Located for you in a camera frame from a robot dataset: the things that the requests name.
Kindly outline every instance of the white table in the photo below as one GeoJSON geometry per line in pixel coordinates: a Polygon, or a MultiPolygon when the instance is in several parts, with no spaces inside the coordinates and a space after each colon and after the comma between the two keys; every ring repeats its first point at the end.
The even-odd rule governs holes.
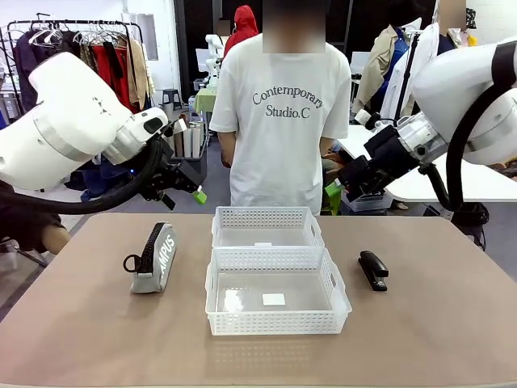
{"type": "MultiPolygon", "coordinates": [[[[373,133],[364,126],[351,125],[348,138],[338,141],[353,158],[364,155],[370,159],[364,144],[372,137],[373,133]]],[[[435,161],[435,165],[447,184],[446,159],[447,155],[442,156],[435,161]]],[[[497,171],[463,161],[461,176],[465,202],[517,202],[517,182],[497,171]]],[[[418,169],[397,179],[385,190],[394,199],[402,202],[438,202],[431,182],[418,169]]]]}

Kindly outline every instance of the black metal rack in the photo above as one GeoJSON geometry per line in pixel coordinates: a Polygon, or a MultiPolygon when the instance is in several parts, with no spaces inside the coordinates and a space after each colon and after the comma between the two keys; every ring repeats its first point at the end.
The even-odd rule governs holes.
{"type": "MultiPolygon", "coordinates": [[[[14,52],[14,45],[13,45],[13,39],[12,39],[12,35],[11,33],[14,32],[15,30],[11,29],[11,27],[13,26],[16,26],[18,24],[30,24],[30,27],[29,27],[29,30],[30,29],[33,29],[35,24],[48,24],[48,25],[53,25],[53,26],[56,26],[56,27],[59,27],[61,24],[63,25],[67,25],[67,24],[88,24],[88,25],[94,25],[94,26],[100,26],[100,27],[103,27],[103,26],[123,26],[125,28],[125,31],[126,31],[126,36],[127,36],[127,39],[129,41],[130,39],[130,36],[129,36],[129,28],[130,27],[136,27],[138,29],[138,33],[140,35],[140,42],[143,43],[144,42],[144,39],[143,39],[143,35],[142,35],[142,29],[141,27],[136,24],[136,23],[133,23],[133,22],[120,22],[119,20],[77,20],[77,19],[45,19],[45,20],[39,20],[39,16],[38,16],[38,20],[14,20],[12,22],[10,22],[9,24],[7,24],[6,26],[6,34],[9,36],[9,44],[11,46],[11,52],[14,52]]],[[[4,35],[4,32],[2,31],[2,29],[0,28],[0,37],[2,37],[4,35]]],[[[2,50],[3,52],[6,54],[7,53],[7,50],[6,50],[6,43],[4,41],[4,39],[0,39],[0,42],[2,43],[2,50]]],[[[131,49],[131,45],[129,44],[128,45],[128,49],[129,49],[129,57],[131,58],[131,68],[132,68],[132,73],[133,73],[133,79],[136,80],[137,78],[135,77],[135,66],[134,66],[134,61],[133,61],[133,58],[132,58],[132,49],[131,49]]],[[[12,83],[12,86],[13,86],[13,89],[14,89],[14,92],[15,92],[15,97],[16,97],[16,103],[18,105],[18,109],[20,112],[24,112],[24,109],[23,109],[23,105],[22,105],[22,101],[21,101],[21,98],[20,98],[20,95],[19,95],[19,92],[18,92],[18,89],[16,88],[16,85],[15,85],[15,79],[13,77],[14,73],[13,73],[13,70],[12,70],[12,64],[9,62],[9,58],[6,58],[7,59],[7,72],[11,78],[11,83],[12,83]]]]}

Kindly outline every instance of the white label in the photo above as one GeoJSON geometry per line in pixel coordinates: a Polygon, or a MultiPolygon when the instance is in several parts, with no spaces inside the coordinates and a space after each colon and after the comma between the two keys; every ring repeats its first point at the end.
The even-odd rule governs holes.
{"type": "Polygon", "coordinates": [[[263,293],[262,301],[265,306],[285,306],[285,296],[282,293],[263,293]]]}

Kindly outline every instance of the black stool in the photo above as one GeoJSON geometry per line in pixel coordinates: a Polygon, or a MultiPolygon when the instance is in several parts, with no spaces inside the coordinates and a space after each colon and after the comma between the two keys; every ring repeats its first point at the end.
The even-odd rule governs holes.
{"type": "Polygon", "coordinates": [[[177,89],[165,89],[163,91],[162,105],[165,106],[166,103],[172,103],[174,110],[182,108],[181,98],[177,89]]]}

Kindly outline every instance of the stapler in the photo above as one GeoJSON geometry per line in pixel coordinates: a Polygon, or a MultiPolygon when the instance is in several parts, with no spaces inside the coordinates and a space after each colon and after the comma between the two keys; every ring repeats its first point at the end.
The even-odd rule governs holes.
{"type": "Polygon", "coordinates": [[[385,278],[389,276],[389,271],[385,264],[370,251],[362,251],[359,264],[364,271],[364,275],[374,291],[387,291],[385,278]]]}

